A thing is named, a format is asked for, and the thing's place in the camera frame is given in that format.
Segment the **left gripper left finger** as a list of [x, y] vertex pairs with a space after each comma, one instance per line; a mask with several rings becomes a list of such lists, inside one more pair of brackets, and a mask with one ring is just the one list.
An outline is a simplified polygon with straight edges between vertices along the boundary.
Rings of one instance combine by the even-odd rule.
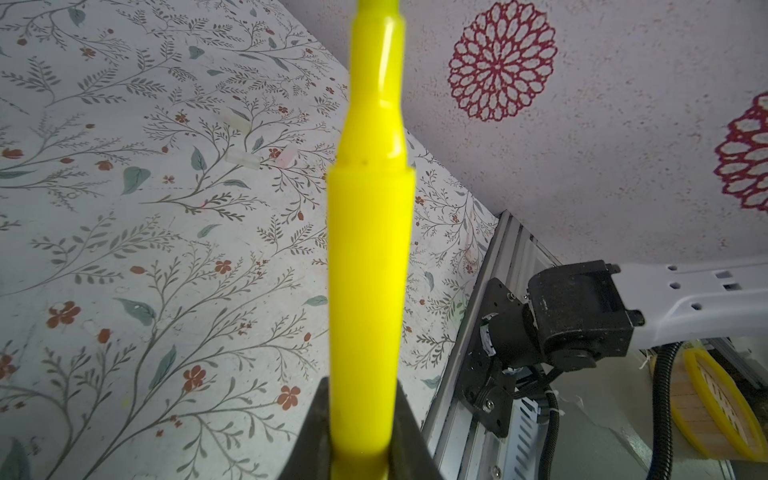
[[324, 377], [278, 479], [329, 480], [331, 462], [329, 378]]

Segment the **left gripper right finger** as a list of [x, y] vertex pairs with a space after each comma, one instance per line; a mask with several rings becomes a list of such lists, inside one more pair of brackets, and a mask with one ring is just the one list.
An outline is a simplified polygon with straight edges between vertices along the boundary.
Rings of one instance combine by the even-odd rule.
[[400, 382], [397, 383], [389, 448], [389, 478], [394, 480], [442, 479]]

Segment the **yellow highlighter pen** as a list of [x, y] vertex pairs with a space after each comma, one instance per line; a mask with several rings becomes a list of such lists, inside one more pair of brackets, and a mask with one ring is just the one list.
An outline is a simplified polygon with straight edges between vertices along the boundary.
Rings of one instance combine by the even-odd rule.
[[416, 185], [401, 115], [404, 50], [398, 3], [359, 2], [349, 106], [327, 177], [335, 479], [388, 475]]

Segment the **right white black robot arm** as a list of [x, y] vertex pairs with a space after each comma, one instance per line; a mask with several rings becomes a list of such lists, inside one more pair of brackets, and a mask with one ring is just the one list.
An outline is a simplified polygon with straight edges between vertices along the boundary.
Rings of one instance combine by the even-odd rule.
[[457, 396], [488, 431], [509, 432], [514, 401], [560, 375], [632, 349], [767, 332], [767, 259], [555, 266], [516, 297], [490, 279], [470, 328]]

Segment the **yellow rimmed bamboo basket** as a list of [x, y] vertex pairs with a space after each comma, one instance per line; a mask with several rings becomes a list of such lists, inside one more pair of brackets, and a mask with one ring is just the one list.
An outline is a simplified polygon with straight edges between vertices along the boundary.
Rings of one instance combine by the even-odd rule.
[[676, 355], [670, 405], [677, 429], [703, 457], [767, 461], [767, 439], [757, 417], [706, 349], [689, 347]]

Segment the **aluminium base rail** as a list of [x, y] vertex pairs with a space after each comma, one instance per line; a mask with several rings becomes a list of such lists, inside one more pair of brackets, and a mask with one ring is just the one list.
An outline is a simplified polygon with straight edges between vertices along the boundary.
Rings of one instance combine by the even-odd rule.
[[500, 215], [456, 343], [422, 433], [445, 479], [534, 479], [545, 436], [540, 402], [509, 397], [530, 377], [504, 369], [485, 352], [483, 325], [493, 314], [518, 316], [529, 279], [555, 265], [510, 212]]

